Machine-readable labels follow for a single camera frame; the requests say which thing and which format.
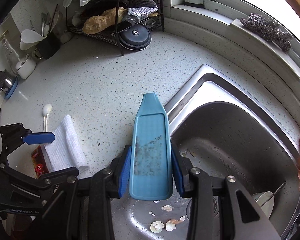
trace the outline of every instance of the blue base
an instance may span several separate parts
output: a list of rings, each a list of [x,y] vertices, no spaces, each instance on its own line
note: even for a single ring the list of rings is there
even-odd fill
[[[11,95],[12,95],[13,92],[15,91],[17,85],[18,85],[18,78],[16,77],[15,82],[13,83],[11,89],[10,89],[9,92],[6,94],[6,96],[4,97],[5,99],[9,99],[9,98],[11,97]]]

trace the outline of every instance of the blue plastic spatula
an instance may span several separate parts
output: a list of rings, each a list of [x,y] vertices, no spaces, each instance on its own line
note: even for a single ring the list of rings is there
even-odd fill
[[[149,201],[172,195],[169,121],[156,93],[143,95],[134,122],[129,193]]]

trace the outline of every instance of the white speckled countertop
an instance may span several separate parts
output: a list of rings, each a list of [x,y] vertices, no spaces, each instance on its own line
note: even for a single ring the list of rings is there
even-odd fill
[[[52,104],[48,130],[70,114],[90,169],[81,177],[109,165],[131,143],[135,115],[142,95],[156,92],[166,104],[202,64],[208,64],[257,98],[286,127],[294,140],[298,126],[268,90],[222,56],[183,38],[155,31],[150,46],[138,52],[75,36],[50,59],[40,62],[27,80],[19,82],[2,105],[0,125],[21,122],[43,131],[42,107]],[[10,166],[34,176],[30,153],[23,145],[9,155]]]

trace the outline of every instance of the stainless steel sink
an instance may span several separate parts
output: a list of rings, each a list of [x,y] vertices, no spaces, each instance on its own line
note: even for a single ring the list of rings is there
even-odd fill
[[[282,238],[300,208],[296,158],[298,147],[279,122],[255,98],[208,65],[203,65],[165,106],[172,143],[194,166],[212,176],[234,175],[250,194],[274,192],[270,221]],[[166,212],[161,207],[171,205]],[[181,199],[174,187],[171,198],[159,203],[132,199],[127,193],[111,202],[114,234],[121,239],[186,239],[190,199]],[[177,229],[155,234],[150,224],[186,220]],[[219,239],[218,205],[214,235]]]

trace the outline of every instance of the utensil holder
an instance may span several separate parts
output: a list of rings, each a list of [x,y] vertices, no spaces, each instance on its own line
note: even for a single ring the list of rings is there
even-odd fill
[[[36,48],[44,59],[48,59],[60,49],[60,46],[60,41],[54,33],[51,32],[36,45]]]

